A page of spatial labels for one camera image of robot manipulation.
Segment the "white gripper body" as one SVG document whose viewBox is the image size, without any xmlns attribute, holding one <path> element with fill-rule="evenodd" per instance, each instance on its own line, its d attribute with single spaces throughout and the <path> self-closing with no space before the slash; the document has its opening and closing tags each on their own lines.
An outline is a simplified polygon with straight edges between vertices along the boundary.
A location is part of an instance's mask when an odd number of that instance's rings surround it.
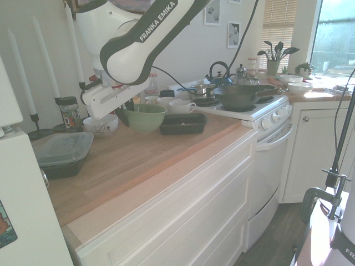
<svg viewBox="0 0 355 266">
<path fill-rule="evenodd" d="M 98 85 L 85 91 L 83 101 L 87 106 L 89 115 L 99 120 L 144 89 L 144 84 L 123 85 L 119 88 Z"/>
</svg>

